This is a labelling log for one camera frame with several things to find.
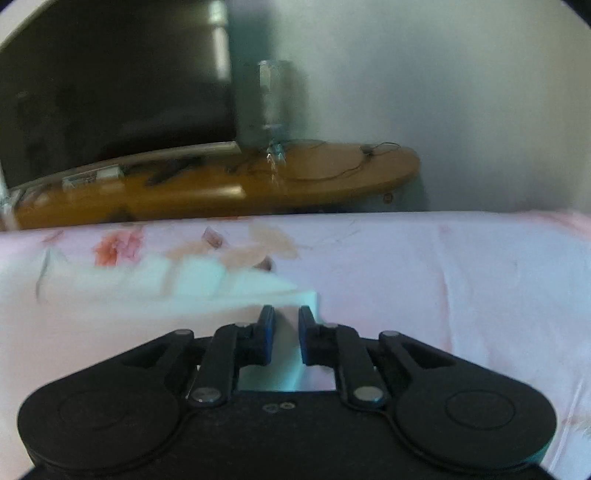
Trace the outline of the white knit sweater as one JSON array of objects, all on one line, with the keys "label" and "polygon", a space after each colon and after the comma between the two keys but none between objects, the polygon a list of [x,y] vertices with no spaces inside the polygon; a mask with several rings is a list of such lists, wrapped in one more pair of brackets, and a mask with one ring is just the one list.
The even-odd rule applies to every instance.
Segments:
[{"label": "white knit sweater", "polygon": [[175,328],[211,334],[224,324],[256,321],[270,305],[276,311],[273,359],[267,368],[245,368],[238,385],[276,391],[300,389],[297,310],[318,307],[313,290],[256,267],[228,267],[216,257],[152,255],[135,265],[100,267],[68,261],[57,251],[43,259],[35,299],[62,324],[120,344]]}]

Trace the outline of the wooden tv cabinet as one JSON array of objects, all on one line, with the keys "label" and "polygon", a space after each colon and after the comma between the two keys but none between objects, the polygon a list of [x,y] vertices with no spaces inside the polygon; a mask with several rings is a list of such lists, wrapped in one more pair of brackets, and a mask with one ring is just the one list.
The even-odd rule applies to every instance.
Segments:
[{"label": "wooden tv cabinet", "polygon": [[391,142],[290,145],[279,166],[263,152],[247,150],[208,159],[153,187],[145,181],[159,171],[156,166],[74,189],[45,187],[12,200],[6,226],[27,230],[305,211],[390,194],[414,180],[420,167],[412,149]]}]

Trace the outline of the pink floral bed sheet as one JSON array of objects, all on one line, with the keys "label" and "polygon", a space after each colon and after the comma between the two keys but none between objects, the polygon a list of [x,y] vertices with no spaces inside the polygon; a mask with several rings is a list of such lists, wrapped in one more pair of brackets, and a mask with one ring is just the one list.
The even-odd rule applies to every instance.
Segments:
[{"label": "pink floral bed sheet", "polygon": [[590,474],[590,220],[578,214],[382,213],[108,224],[1,237],[1,475],[31,466],[16,416],[36,388],[158,336],[120,344],[35,299],[48,251],[100,267],[221,259],[318,294],[318,319],[399,331],[529,383],[553,403],[544,459]]}]

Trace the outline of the silver set-top box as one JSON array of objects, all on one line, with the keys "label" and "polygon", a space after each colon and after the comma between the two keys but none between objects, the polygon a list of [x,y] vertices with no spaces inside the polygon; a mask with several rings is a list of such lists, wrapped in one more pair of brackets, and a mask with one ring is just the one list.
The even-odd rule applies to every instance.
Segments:
[{"label": "silver set-top box", "polygon": [[100,181],[119,179],[123,176],[122,168],[114,165],[65,176],[61,180],[61,186],[63,190],[74,189]]}]

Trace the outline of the large black television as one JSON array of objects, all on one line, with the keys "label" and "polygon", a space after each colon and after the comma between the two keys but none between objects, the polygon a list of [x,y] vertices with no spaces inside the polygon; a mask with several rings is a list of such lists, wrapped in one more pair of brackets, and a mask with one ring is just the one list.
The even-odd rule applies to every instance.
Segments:
[{"label": "large black television", "polygon": [[233,153],[236,135],[222,1],[53,1],[1,47],[9,188]]}]

